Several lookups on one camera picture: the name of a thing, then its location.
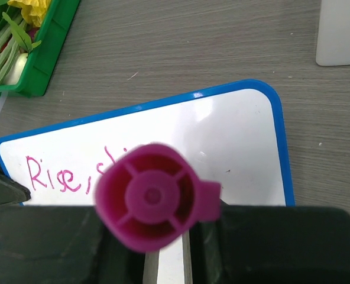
pink cap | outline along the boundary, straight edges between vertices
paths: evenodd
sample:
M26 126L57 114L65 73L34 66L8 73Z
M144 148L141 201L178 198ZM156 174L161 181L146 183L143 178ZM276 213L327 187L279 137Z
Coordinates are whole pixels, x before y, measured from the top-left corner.
M123 244L139 252L170 244L198 221L220 216L221 184L200 180L173 149L149 144L100 178L96 212Z

toy vegetable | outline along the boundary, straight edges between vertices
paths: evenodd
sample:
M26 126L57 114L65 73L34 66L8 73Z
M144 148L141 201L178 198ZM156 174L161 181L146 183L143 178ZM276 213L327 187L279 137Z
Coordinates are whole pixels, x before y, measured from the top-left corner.
M9 0L8 5L21 8L23 19L33 27L40 27L50 2L51 0Z
M8 25L0 31L0 84L14 85L18 83L27 62L27 53L38 47L41 41L32 42L31 36L25 32L27 23L20 13L14 20L5 12L2 16Z

green plastic basket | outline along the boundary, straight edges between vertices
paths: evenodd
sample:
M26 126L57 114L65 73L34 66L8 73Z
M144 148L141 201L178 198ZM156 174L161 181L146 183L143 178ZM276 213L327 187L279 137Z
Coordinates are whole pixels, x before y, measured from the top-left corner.
M29 56L16 85L1 85L9 96L43 96L56 66L80 0L52 0L36 41L42 43Z

whiteboard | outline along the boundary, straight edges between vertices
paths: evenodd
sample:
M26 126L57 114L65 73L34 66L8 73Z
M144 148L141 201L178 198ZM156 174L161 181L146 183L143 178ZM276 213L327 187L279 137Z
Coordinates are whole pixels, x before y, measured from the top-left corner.
M228 204L294 205L283 113L267 84L227 85L0 138L4 172L26 205L93 205L95 183L126 151L174 147ZM181 238L160 251L158 283L184 283Z

wooden table surface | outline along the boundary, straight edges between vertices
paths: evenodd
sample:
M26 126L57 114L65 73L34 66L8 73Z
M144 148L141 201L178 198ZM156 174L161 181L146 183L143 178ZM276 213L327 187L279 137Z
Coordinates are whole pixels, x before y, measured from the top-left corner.
M316 65L319 5L83 0L47 94L8 98L0 136L255 78L283 102L297 204L350 212L350 66Z

